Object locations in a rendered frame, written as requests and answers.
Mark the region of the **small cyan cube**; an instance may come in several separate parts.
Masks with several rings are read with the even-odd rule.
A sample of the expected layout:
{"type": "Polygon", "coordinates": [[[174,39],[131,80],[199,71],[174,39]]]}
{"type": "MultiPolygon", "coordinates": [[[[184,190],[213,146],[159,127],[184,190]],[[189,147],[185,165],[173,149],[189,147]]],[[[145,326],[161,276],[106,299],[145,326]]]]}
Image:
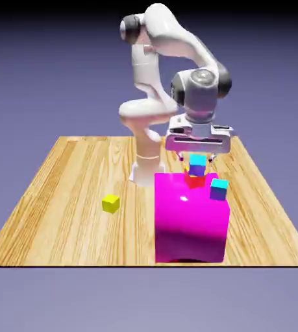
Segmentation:
{"type": "Polygon", "coordinates": [[[206,170],[206,156],[201,154],[190,154],[189,175],[203,177],[206,170]]]}
{"type": "Polygon", "coordinates": [[[210,198],[225,201],[229,182],[224,179],[214,178],[210,185],[210,198]]]}

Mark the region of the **large magenta box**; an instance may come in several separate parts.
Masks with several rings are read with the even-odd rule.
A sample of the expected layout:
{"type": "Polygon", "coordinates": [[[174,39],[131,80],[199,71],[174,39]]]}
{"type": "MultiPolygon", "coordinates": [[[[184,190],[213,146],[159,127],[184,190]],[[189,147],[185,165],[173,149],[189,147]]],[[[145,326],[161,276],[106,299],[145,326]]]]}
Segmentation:
{"type": "Polygon", "coordinates": [[[230,207],[210,198],[216,173],[205,186],[190,189],[184,173],[155,174],[155,261],[220,263],[225,255],[230,207]]]}

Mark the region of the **small red cube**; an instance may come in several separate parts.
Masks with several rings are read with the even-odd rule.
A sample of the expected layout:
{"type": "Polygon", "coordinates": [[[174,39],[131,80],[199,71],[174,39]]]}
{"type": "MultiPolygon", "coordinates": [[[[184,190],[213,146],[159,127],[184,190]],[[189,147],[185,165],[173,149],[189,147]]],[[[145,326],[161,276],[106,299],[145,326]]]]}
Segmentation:
{"type": "Polygon", "coordinates": [[[189,174],[188,172],[184,173],[184,181],[190,189],[195,189],[198,187],[205,186],[206,176],[194,176],[189,174]]]}

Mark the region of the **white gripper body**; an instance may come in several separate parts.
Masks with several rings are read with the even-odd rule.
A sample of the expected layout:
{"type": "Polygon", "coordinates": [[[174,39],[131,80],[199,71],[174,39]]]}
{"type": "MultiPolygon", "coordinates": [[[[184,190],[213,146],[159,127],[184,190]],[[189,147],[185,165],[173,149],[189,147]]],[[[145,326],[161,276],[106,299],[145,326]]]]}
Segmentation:
{"type": "Polygon", "coordinates": [[[165,149],[174,152],[212,152],[225,154],[230,151],[230,136],[193,138],[171,134],[166,137],[165,149]]]}

